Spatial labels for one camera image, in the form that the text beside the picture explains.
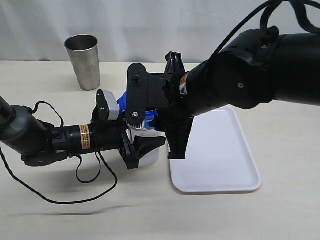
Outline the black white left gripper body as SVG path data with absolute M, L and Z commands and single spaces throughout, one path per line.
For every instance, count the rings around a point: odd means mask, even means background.
M 91 116 L 92 137 L 96 150 L 108 151 L 117 149 L 129 170 L 139 166 L 139 160 L 126 133 L 127 127 L 119 115 L 117 120 L 104 118 L 106 100 L 103 89 L 99 89 L 95 96 L 96 105 Z

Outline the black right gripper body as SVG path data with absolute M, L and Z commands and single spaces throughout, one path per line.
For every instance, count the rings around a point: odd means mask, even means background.
M 164 132 L 169 144 L 169 159 L 185 159 L 193 120 L 182 107 L 179 83 L 185 75 L 182 55 L 170 51 L 166 56 L 163 73 L 147 72 L 141 63 L 133 63 L 127 69 L 126 113 L 130 124 L 140 124 L 144 118 L 132 117 L 134 111 L 155 110 L 154 128 Z

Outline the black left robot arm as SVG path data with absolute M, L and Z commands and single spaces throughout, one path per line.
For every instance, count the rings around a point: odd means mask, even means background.
M 29 167 L 48 166 L 67 158 L 117 149 L 126 167 L 141 166 L 140 160 L 163 146 L 163 136 L 137 136 L 130 141 L 128 126 L 114 94 L 99 89 L 91 122 L 59 127 L 34 117 L 37 108 L 9 105 L 0 100 L 0 141 L 21 155 Z

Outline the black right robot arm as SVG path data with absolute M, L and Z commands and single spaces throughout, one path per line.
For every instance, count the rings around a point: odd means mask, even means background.
M 320 37 L 280 34 L 277 27 L 241 33 L 213 60 L 185 70 L 182 55 L 169 52 L 162 73 L 140 63 L 127 70 L 125 119 L 137 126 L 157 112 L 155 130 L 164 132 L 170 159 L 184 159 L 193 119 L 231 105 L 250 110 L 282 101 L 320 103 Z

